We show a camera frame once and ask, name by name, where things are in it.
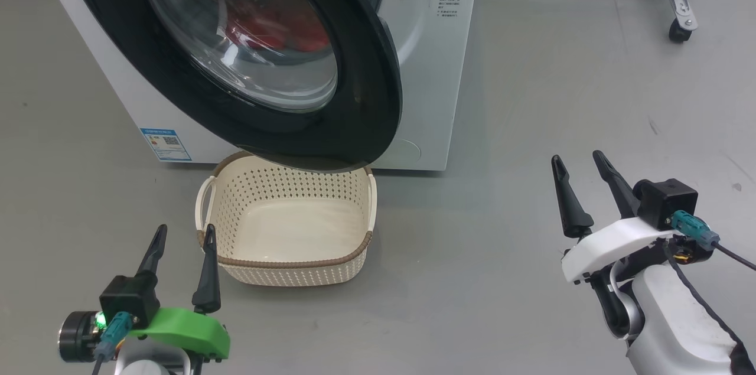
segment green led light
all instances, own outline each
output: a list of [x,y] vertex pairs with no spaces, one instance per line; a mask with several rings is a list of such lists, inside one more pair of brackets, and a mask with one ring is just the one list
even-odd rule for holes
[[105,320],[105,313],[102,311],[98,311],[97,315],[94,316],[94,323],[97,325],[100,330],[103,330],[107,327],[107,321]]

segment blue and white sticker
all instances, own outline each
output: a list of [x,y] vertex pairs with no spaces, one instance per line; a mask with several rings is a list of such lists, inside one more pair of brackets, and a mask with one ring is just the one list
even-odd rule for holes
[[160,161],[191,161],[189,152],[184,148],[184,144],[181,143],[174,130],[156,128],[141,128],[140,130]]

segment laundry basket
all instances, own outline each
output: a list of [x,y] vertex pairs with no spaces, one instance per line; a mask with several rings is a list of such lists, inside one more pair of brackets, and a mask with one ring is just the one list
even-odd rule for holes
[[207,225],[216,227],[219,265],[238,281],[330,285],[362,269],[376,200],[368,168],[310,173],[239,152],[202,184],[194,218],[200,245]]

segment brown basket rim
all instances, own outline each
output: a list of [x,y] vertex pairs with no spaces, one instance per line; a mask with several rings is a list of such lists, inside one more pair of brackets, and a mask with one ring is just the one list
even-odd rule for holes
[[[221,174],[221,171],[224,170],[227,166],[230,165],[230,163],[234,162],[235,160],[247,158],[247,157],[254,157],[259,158],[256,155],[250,154],[246,151],[236,152],[233,155],[229,155],[226,159],[219,162],[218,165],[216,165],[216,168],[213,170],[214,177],[218,177]],[[367,175],[372,175],[373,171],[370,170],[368,167],[362,168],[362,170],[365,170]],[[229,265],[229,266],[235,266],[235,267],[241,267],[241,268],[268,268],[268,269],[304,269],[304,268],[326,268],[330,266],[337,266],[337,265],[343,265],[345,263],[351,262],[351,260],[356,259],[359,254],[362,254],[362,252],[367,249],[367,246],[370,245],[370,240],[373,238],[373,231],[368,230],[365,233],[365,238],[363,238],[362,243],[357,246],[357,249],[350,253],[348,256],[340,257],[340,259],[330,259],[330,260],[319,260],[314,262],[253,262],[250,260],[237,260],[237,259],[229,259],[229,257],[221,257],[218,256],[218,262],[222,265]],[[197,240],[199,240],[200,246],[205,243],[205,232],[204,230],[197,230]]]

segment white washing machine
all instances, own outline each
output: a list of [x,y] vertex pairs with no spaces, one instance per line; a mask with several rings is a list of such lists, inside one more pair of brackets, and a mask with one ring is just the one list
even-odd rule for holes
[[148,146],[443,170],[473,0],[60,0]]

